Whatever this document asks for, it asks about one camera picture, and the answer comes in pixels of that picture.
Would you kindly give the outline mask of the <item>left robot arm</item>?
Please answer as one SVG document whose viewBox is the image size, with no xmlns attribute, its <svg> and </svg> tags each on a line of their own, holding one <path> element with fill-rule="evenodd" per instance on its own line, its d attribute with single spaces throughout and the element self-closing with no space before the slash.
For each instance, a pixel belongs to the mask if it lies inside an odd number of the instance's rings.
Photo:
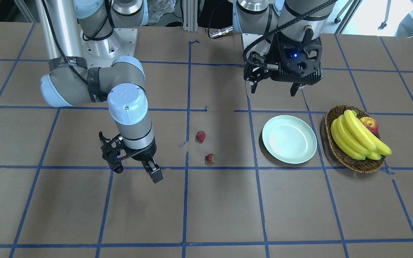
<svg viewBox="0 0 413 258">
<path fill-rule="evenodd" d="M 243 78 L 255 93 L 270 78 L 292 83 L 291 96 L 324 77 L 320 34 L 334 0 L 236 0 L 233 30 L 258 38 L 244 46 Z"/>
</svg>

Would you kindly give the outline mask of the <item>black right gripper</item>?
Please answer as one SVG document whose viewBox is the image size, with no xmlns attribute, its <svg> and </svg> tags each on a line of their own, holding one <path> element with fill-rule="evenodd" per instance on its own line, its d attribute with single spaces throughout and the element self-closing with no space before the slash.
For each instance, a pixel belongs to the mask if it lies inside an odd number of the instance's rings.
<svg viewBox="0 0 413 258">
<path fill-rule="evenodd" d="M 107 161 L 108 167 L 115 173 L 120 174 L 124 171 L 121 160 L 132 158 L 141 161 L 145 171 L 150 176 L 153 183 L 163 180 L 162 170 L 155 160 L 156 141 L 153 134 L 139 140 L 129 140 L 121 134 L 117 135 L 119 150 L 116 153 L 116 161 Z"/>
</svg>

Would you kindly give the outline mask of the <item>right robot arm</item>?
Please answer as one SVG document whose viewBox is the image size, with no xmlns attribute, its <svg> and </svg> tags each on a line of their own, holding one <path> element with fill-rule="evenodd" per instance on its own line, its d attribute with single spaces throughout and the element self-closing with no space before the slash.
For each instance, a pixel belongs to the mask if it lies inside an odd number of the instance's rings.
<svg viewBox="0 0 413 258">
<path fill-rule="evenodd" d="M 119 134 L 99 133 L 102 157 L 121 173 L 122 160 L 140 161 L 154 183 L 163 179 L 148 113 L 146 76 L 121 37 L 148 23 L 146 0 L 38 0 L 49 57 L 40 89 L 52 107 L 108 103 Z"/>
</svg>

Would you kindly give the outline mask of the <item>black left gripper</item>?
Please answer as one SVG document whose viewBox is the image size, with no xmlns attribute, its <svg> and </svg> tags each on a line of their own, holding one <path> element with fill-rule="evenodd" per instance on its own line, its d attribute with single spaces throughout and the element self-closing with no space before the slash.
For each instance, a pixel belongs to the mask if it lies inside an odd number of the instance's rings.
<svg viewBox="0 0 413 258">
<path fill-rule="evenodd" d="M 251 51 L 248 57 L 254 62 L 263 63 L 264 67 L 247 63 L 243 72 L 244 80 L 250 81 L 252 94 L 256 92 L 259 82 L 266 78 L 292 83 L 290 96 L 294 97 L 302 85 L 313 85 L 323 79 L 320 63 L 322 50 L 320 37 L 300 42 L 277 33 L 265 56 Z"/>
</svg>

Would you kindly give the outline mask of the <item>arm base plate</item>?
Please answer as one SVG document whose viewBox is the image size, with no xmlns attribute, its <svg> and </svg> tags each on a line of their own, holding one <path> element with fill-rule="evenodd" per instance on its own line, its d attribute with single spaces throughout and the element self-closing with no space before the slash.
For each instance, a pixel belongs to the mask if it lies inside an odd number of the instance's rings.
<svg viewBox="0 0 413 258">
<path fill-rule="evenodd" d="M 243 43 L 243 53 L 242 53 L 242 58 L 243 60 L 245 60 L 244 58 L 244 52 L 245 49 L 254 41 L 256 41 L 257 39 L 259 39 L 262 35 L 259 34 L 242 34 L 242 43 Z M 246 57 L 251 60 L 252 57 L 250 57 L 250 54 L 254 51 L 257 52 L 257 55 L 259 55 L 260 57 L 258 57 L 258 60 L 255 62 L 260 62 L 260 63 L 265 63 L 265 58 L 267 53 L 269 52 L 270 46 L 271 46 L 271 42 L 273 40 L 273 36 L 269 36 L 266 39 L 264 39 L 263 41 L 257 43 L 254 47 L 252 47 L 247 53 L 246 53 Z"/>
<path fill-rule="evenodd" d="M 109 67 L 121 56 L 134 55 L 138 36 L 137 28 L 115 28 L 113 34 L 102 41 L 81 41 L 87 67 Z"/>
</svg>

